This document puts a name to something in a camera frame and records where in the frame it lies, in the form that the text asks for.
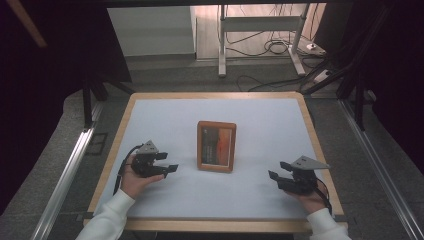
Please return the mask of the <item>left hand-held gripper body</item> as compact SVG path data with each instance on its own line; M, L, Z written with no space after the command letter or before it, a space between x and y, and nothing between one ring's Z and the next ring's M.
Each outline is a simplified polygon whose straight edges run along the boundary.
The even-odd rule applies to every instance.
M131 163L133 171L142 178L148 178L155 175L163 175L165 167L155 166L155 155L160 151L155 144L149 140L136 148L135 157Z

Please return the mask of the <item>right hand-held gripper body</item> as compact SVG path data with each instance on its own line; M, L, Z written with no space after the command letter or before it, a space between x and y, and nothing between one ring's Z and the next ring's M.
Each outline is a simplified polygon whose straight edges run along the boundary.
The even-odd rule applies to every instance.
M329 169L330 166L318 160L301 156L289 163L293 167L292 178L277 182L278 188L297 195L309 195L317 188L316 170Z

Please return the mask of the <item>wooden photo frame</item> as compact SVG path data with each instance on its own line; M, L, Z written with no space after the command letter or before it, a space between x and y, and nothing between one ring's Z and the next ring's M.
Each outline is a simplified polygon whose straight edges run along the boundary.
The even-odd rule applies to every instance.
M200 170L233 171L235 123L199 121L197 124L197 167Z

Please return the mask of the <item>person's left hand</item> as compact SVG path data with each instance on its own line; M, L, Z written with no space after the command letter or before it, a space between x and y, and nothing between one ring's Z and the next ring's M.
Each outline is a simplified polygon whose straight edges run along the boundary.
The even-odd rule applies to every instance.
M120 189L132 199L136 199L149 184L161 181L163 178L163 175L141 178L133 171L130 164L125 164Z

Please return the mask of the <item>person's right hand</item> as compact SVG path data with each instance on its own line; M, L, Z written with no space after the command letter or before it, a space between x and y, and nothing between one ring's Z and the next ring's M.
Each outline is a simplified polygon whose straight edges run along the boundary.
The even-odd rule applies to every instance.
M316 192L307 196L297 195L294 193L288 193L288 195L298 200L308 214L312 214L326 208L324 200Z

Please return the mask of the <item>dark floor grate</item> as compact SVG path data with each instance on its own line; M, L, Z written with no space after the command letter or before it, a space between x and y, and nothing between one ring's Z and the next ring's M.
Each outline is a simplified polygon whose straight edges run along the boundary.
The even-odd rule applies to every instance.
M107 133L95 133L87 146L86 154L90 156L101 155L107 140Z

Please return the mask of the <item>black metal stand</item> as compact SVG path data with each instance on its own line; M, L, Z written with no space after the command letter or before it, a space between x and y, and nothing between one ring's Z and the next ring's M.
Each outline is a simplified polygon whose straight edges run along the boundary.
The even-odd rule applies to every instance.
M359 33L359 36L363 35L364 38L360 42L359 47L353 55L351 61L343 68L335 71L332 75L327 77L325 80L307 88L300 90L302 95L311 95L325 86L335 82L338 79L342 79L339 85L336 96L338 99L346 100L352 91L355 91L355 103L354 103L354 123L356 126L363 131L363 105L364 105L364 90L365 81L362 79L360 74L360 68L364 65L364 59L366 54L371 49L371 45L375 41L379 31L393 9L392 4L381 3L379 8L376 10L375 17L365 27L365 29Z
M113 78L101 74L96 73L92 76L85 76L82 80L83 88L83 107L84 107L84 128L89 129L92 127L94 122L94 117L92 114L92 101L91 95L98 101L106 101L108 98L108 92L106 90L105 84L108 83L113 87L122 90L123 92L131 95L134 94L135 91L130 87L124 85L123 83L114 80Z

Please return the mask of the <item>white power strip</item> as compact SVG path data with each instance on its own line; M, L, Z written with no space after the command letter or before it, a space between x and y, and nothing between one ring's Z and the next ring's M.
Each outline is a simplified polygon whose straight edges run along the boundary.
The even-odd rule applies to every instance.
M331 70L325 69L321 73L319 73L313 80L314 83L320 83L327 79L332 74Z

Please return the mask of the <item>white power adapter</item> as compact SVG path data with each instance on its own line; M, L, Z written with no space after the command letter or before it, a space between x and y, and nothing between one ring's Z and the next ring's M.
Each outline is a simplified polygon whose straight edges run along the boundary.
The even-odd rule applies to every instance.
M322 49L321 47L319 47L315 43L307 44L306 48L307 48L308 54L314 54L314 55L319 55L319 56L323 56L323 55L326 54L326 51L324 49Z

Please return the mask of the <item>dark curtain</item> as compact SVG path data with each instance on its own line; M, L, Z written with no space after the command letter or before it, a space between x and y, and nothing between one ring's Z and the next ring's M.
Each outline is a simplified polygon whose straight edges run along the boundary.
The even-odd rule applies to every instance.
M131 80L108 10L61 0L18 0L45 45L39 46L0 0L0 215L47 145L65 99Z
M390 12L359 67L376 96L373 111L411 160L424 170L424 0L328 2L315 42L339 68L359 52L382 6Z

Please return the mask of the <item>white cabinet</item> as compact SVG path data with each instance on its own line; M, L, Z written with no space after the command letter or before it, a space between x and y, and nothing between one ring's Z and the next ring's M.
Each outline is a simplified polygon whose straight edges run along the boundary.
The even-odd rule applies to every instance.
M125 56L194 54L189 6L108 8Z

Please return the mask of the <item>wooden bar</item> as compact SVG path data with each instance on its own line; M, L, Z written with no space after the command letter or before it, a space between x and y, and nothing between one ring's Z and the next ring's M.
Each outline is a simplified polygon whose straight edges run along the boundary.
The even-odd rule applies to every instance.
M23 6L20 0L5 0L8 6L11 8L13 13L16 15L18 20L27 30L33 41L39 48L46 48L48 46L41 32L35 25L34 21L28 14L27 10Z

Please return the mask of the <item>aluminium rail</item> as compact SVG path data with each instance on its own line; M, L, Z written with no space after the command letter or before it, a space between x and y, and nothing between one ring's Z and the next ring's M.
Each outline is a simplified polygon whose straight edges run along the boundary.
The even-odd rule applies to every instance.
M99 117L103 111L104 104L96 103L91 111L92 123L85 128L71 152L70 157L64 167L64 170L50 196L50 199L32 233L30 240L47 240L59 215L60 209L66 199L73 179L82 162L84 154L88 148L89 142L94 134Z
M366 131L361 130L356 123L349 102L339 100L338 103L410 240L424 240L424 230L419 226L406 199L390 177Z

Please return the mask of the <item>white metal desk frame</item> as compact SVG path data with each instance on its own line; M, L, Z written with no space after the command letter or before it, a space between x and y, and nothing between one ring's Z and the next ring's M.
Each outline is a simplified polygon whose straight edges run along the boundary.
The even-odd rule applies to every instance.
M307 19L310 4L306 3L299 16L262 16L262 17L226 17L224 6L220 8L219 18L219 55L218 76L226 76L226 50L225 34L228 32L262 32L262 31L294 31L293 42L288 46L288 53L299 76L305 76L306 72L302 66L298 45L302 31Z

